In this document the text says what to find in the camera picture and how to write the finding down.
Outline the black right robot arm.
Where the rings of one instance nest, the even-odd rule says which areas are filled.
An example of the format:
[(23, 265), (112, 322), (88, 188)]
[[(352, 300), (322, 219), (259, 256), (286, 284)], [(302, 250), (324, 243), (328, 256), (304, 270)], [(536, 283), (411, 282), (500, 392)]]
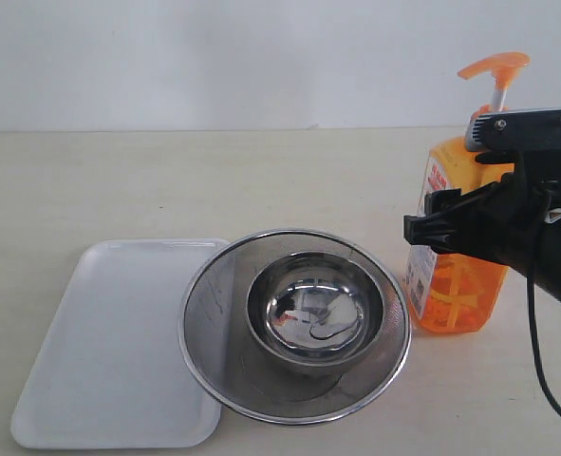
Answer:
[(403, 219), (405, 239), (508, 266), (561, 302), (561, 149), (488, 151), (476, 160), (514, 170), (469, 193), (426, 196), (424, 216)]

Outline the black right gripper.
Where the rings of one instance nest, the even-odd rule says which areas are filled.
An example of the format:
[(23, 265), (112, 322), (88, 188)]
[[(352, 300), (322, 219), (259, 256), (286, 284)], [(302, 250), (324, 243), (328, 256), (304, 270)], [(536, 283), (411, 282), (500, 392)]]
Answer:
[(404, 239), (438, 254), (561, 265), (561, 151), (510, 157), (514, 172), (501, 181), (465, 195), (440, 192), (429, 216), (404, 216)]

